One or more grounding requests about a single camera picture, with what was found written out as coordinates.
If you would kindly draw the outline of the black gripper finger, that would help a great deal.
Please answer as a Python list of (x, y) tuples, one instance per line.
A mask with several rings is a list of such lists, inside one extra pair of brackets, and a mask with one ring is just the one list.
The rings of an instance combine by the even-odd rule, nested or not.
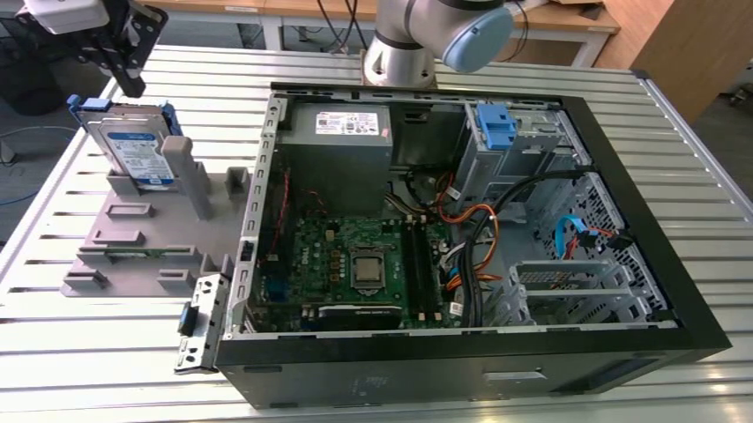
[(140, 77), (145, 61), (168, 21), (166, 13), (136, 1), (126, 2), (128, 11), (124, 22), (124, 55), (128, 97), (140, 98), (145, 84)]
[(74, 33), (73, 40), (84, 60), (114, 78), (124, 94), (132, 95), (133, 80), (128, 76), (124, 60), (108, 35), (105, 33)]

